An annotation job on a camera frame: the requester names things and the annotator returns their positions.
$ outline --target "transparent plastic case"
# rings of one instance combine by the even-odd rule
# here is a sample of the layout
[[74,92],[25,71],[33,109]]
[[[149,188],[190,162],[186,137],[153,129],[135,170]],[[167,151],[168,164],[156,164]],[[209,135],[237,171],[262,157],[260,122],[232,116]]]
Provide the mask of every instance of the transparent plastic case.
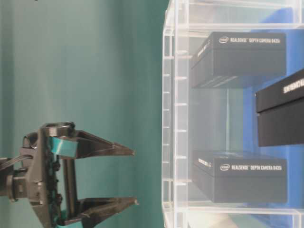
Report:
[[170,1],[162,57],[166,228],[304,227],[304,145],[259,146],[255,97],[304,69],[302,5]]

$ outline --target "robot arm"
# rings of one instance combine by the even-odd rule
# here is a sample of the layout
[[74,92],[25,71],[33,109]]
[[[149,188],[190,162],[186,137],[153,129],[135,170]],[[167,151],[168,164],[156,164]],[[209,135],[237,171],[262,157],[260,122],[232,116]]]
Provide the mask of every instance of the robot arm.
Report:
[[[75,130],[73,122],[49,123],[23,139],[20,156],[0,159],[0,196],[11,202],[28,198],[44,228],[78,224],[77,228],[93,228],[108,217],[137,204],[136,198],[77,198],[75,159],[94,156],[134,155],[134,151]],[[62,159],[66,212],[61,211],[56,172]],[[13,165],[22,162],[14,170]]]

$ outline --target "black product box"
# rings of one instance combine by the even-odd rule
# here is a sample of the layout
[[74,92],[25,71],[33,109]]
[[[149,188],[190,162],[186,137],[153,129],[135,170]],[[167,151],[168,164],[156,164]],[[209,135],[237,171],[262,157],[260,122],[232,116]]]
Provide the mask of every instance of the black product box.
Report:
[[212,32],[190,60],[192,87],[244,88],[285,74],[284,33]]
[[194,152],[192,181],[214,203],[284,203],[286,160]]
[[256,93],[259,146],[304,143],[304,70]]

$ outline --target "teal sticker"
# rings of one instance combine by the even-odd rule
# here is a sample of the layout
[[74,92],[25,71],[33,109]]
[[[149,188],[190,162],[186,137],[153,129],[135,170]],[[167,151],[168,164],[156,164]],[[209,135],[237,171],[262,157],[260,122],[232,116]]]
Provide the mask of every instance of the teal sticker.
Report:
[[57,226],[57,228],[83,228],[82,223],[81,222],[76,222],[67,226]]
[[55,155],[75,157],[78,142],[52,137],[52,152]]

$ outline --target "green backdrop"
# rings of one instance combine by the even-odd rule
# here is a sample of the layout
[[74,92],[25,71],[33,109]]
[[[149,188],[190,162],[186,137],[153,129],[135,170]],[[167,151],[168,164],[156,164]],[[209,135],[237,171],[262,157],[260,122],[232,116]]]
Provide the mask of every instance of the green backdrop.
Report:
[[[0,155],[24,134],[74,121],[136,150],[79,160],[78,197],[138,197],[99,228],[162,228],[161,48],[167,0],[0,0]],[[39,228],[26,199],[0,227]]]

